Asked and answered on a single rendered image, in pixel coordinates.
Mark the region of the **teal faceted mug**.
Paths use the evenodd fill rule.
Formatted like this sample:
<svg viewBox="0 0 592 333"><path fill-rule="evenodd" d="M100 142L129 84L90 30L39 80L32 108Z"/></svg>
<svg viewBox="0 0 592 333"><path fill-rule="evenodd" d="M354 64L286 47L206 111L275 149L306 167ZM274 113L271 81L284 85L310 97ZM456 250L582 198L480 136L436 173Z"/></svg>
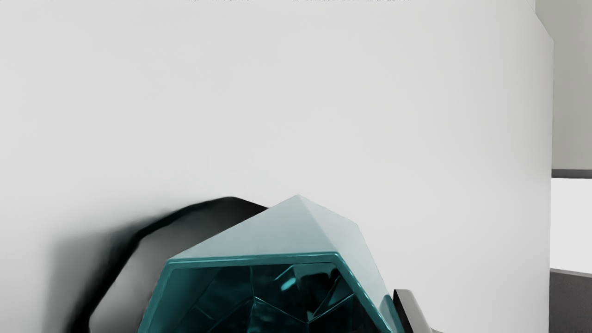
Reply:
<svg viewBox="0 0 592 333"><path fill-rule="evenodd" d="M137 333L409 333L358 225L293 196L167 260Z"/></svg>

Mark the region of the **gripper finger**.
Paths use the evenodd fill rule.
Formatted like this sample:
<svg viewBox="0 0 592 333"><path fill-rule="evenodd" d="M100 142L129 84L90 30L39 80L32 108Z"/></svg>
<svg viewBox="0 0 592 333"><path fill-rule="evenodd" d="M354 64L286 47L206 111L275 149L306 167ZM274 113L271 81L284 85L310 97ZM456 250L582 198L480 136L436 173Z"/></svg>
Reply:
<svg viewBox="0 0 592 333"><path fill-rule="evenodd" d="M395 289L393 291L393 303L405 333L443 333L433 329L428 324L411 290Z"/></svg>

